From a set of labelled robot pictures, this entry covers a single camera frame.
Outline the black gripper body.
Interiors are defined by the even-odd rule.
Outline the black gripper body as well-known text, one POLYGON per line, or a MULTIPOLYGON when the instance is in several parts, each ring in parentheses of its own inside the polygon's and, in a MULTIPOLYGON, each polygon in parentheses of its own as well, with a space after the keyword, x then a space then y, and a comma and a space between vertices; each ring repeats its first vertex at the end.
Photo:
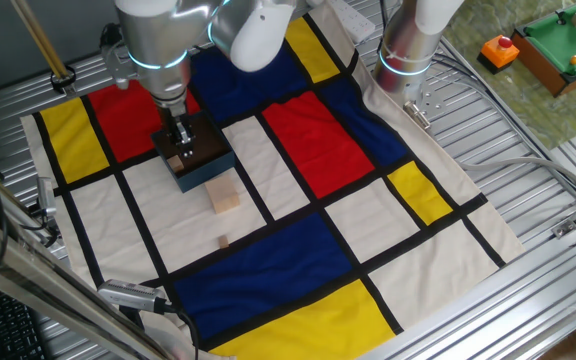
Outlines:
POLYGON ((187 124, 186 105, 177 102, 168 106, 158 107, 162 127, 171 138, 190 138, 187 124))

